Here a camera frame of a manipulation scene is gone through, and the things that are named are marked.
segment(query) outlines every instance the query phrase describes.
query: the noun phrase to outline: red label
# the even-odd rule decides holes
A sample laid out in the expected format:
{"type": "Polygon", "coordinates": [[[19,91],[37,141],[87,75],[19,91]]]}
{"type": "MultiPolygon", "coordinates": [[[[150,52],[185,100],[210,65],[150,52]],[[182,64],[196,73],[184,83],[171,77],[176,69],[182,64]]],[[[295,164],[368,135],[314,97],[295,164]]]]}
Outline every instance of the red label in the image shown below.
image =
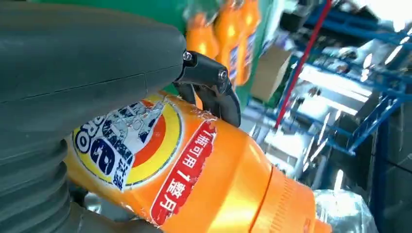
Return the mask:
{"type": "Polygon", "coordinates": [[[204,121],[187,143],[174,167],[163,183],[150,214],[154,223],[163,225],[166,219],[179,212],[203,169],[203,164],[213,150],[216,129],[204,121]]]}

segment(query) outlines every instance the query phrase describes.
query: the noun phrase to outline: orange detergent bottle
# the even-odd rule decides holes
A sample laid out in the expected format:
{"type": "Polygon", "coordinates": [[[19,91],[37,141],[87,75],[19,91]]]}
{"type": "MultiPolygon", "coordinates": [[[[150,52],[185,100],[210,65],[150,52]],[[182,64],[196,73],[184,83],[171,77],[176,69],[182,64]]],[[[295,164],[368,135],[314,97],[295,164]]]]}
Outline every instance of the orange detergent bottle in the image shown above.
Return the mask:
{"type": "Polygon", "coordinates": [[[240,8],[243,33],[240,39],[239,49],[239,76],[237,85],[244,85],[250,77],[251,64],[254,56],[256,29],[260,23],[260,11],[258,0],[244,0],[240,8]]]}
{"type": "Polygon", "coordinates": [[[229,70],[229,79],[233,87],[239,71],[238,53],[242,33],[238,3],[236,0],[228,0],[221,8],[215,22],[215,34],[220,47],[216,61],[229,70]]]}
{"type": "Polygon", "coordinates": [[[66,140],[73,181],[165,232],[331,232],[310,188],[246,133],[175,96],[96,117],[66,140]]]}
{"type": "MultiPolygon", "coordinates": [[[[211,59],[216,59],[219,53],[218,41],[213,32],[212,24],[207,22],[204,13],[197,13],[188,21],[186,32],[187,50],[196,51],[211,59]]],[[[202,101],[196,95],[196,106],[203,108],[202,101]]]]}

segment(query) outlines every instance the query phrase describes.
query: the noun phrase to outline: red pole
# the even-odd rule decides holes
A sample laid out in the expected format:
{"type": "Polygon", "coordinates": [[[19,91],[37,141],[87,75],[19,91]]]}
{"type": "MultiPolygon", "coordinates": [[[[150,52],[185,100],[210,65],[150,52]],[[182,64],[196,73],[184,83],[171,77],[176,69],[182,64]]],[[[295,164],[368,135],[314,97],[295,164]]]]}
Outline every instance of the red pole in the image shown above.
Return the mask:
{"type": "Polygon", "coordinates": [[[288,103],[289,97],[291,96],[292,90],[296,85],[297,79],[299,77],[300,72],[302,71],[303,68],[303,64],[306,62],[306,60],[308,59],[309,56],[309,52],[312,49],[313,43],[315,43],[316,37],[319,33],[319,30],[322,26],[323,21],[325,20],[330,8],[332,7],[332,0],[327,0],[326,4],[322,10],[321,15],[319,16],[319,20],[316,23],[316,26],[313,30],[312,36],[310,37],[310,40],[308,42],[308,45],[306,46],[305,52],[303,53],[303,56],[300,58],[299,63],[297,64],[296,70],[295,70],[295,74],[293,76],[292,79],[292,83],[286,93],[286,97],[285,100],[283,101],[282,106],[280,107],[280,111],[279,111],[279,115],[276,119],[276,124],[275,124],[275,129],[277,129],[279,127],[280,122],[283,119],[283,116],[286,113],[286,104],[288,103]]]}

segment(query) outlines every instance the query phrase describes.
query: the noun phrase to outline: cardboard box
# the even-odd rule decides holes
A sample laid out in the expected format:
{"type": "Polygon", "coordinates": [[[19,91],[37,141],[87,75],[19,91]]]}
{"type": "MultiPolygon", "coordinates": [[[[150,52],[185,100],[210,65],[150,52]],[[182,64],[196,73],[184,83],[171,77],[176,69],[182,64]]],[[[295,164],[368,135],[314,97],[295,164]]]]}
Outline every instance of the cardboard box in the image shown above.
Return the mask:
{"type": "Polygon", "coordinates": [[[291,54],[273,45],[260,57],[250,91],[253,97],[269,101],[283,79],[291,54]]]}

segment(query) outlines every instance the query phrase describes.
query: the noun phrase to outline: metal screw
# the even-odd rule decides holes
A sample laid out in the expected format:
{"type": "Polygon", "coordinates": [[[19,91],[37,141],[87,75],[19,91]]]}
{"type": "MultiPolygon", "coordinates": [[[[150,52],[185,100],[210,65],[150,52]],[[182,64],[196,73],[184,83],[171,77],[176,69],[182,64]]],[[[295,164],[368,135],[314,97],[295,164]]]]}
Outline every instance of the metal screw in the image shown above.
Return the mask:
{"type": "Polygon", "coordinates": [[[183,60],[185,61],[191,61],[192,60],[192,54],[188,51],[185,51],[183,53],[183,60]]]}
{"type": "Polygon", "coordinates": [[[218,77],[219,77],[220,80],[225,80],[225,79],[227,79],[227,71],[224,70],[224,69],[221,69],[221,70],[219,71],[218,77]]]}

